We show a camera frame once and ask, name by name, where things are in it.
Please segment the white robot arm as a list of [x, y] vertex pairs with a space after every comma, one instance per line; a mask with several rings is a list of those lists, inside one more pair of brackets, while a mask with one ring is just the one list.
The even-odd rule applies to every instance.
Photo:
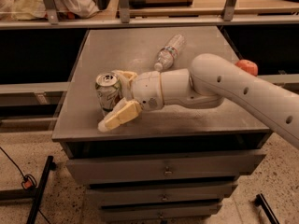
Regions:
[[143, 111], [160, 110], [166, 105], [206, 109], [228, 99], [299, 148], [299, 95], [218, 55], [201, 54], [189, 67], [179, 70], [140, 75], [114, 70], [98, 75], [95, 88], [104, 115], [98, 123], [101, 132], [114, 130]]

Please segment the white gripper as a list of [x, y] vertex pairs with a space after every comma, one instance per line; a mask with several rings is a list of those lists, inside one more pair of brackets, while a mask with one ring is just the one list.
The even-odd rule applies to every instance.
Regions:
[[151, 111], [164, 107], [159, 72], [146, 72], [139, 76], [132, 71], [113, 70], [113, 73], [121, 82], [122, 99], [98, 123], [100, 132], [109, 132], [137, 118], [142, 109]]

